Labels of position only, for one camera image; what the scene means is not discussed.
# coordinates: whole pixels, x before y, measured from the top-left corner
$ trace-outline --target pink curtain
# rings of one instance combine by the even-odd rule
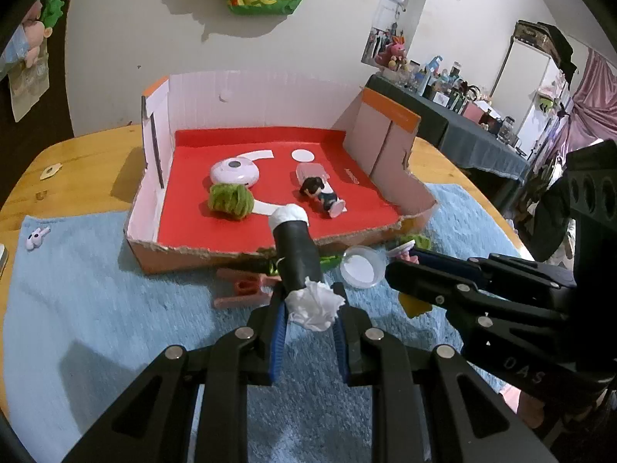
[[[596,139],[617,140],[617,76],[600,54],[589,49],[587,67],[572,101],[574,107],[551,154],[589,146]]]

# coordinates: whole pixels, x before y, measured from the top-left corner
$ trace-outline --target mirror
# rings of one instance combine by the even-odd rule
[[[380,0],[362,54],[362,62],[387,67],[383,53],[391,43],[405,47],[405,56],[413,40],[426,0]]]

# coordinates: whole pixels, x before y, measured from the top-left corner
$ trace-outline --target white cap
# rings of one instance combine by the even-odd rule
[[[273,232],[278,225],[281,223],[286,223],[287,221],[304,221],[308,224],[309,217],[300,205],[282,205],[268,218],[268,226],[270,227],[270,231]]]

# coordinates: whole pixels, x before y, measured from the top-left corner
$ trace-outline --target dark tablecloth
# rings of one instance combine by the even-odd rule
[[[438,148],[457,167],[525,181],[529,162],[477,123],[375,74],[366,86],[421,116],[418,137]]]

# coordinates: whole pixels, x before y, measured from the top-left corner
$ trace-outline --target white plastic dish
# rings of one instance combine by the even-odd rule
[[[341,275],[351,287],[368,289],[386,276],[386,261],[376,250],[354,245],[343,254]]]

